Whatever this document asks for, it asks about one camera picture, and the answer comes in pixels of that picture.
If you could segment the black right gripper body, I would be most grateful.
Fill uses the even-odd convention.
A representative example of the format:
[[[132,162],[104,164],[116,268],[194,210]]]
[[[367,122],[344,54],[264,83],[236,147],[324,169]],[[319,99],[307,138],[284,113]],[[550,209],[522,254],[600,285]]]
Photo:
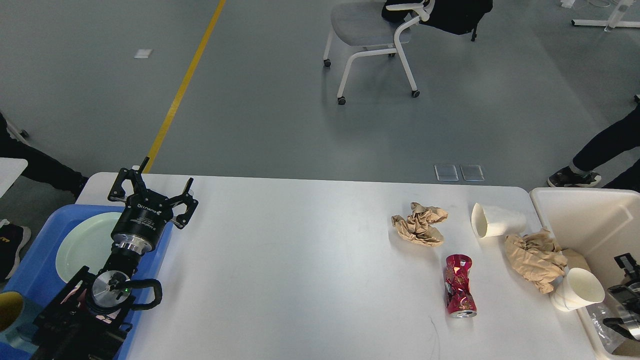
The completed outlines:
[[[613,285],[607,291],[619,305],[617,308],[619,317],[617,318],[622,318],[624,321],[636,320],[638,321],[638,326],[640,326],[639,283]]]

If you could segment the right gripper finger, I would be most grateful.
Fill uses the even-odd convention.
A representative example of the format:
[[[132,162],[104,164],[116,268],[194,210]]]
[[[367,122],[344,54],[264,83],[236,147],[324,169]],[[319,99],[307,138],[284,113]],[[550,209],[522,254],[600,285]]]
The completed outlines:
[[[635,319],[624,321],[621,317],[606,317],[602,322],[604,326],[610,328],[624,338],[632,341],[640,340],[639,321]]]
[[[624,270],[622,285],[630,286],[640,281],[640,267],[631,253],[624,253],[614,257],[615,263]]]

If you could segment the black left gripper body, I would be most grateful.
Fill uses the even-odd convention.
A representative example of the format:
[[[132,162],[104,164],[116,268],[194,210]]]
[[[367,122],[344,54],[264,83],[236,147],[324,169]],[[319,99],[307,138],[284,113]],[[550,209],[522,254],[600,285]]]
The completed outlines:
[[[113,243],[135,253],[155,250],[165,226],[173,218],[173,210],[165,202],[168,199],[155,191],[128,196],[125,209],[110,234]]]

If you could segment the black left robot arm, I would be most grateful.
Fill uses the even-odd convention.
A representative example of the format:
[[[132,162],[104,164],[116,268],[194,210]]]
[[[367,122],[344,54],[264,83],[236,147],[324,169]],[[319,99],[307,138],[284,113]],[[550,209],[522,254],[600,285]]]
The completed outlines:
[[[125,203],[110,237],[110,255],[97,274],[83,266],[39,313],[32,338],[34,360],[112,360],[133,325],[130,312],[162,302],[160,281],[135,279],[142,257],[154,251],[168,223],[182,229],[198,207],[190,194],[193,178],[181,194],[168,197],[146,187],[139,168],[119,170],[108,200]]]

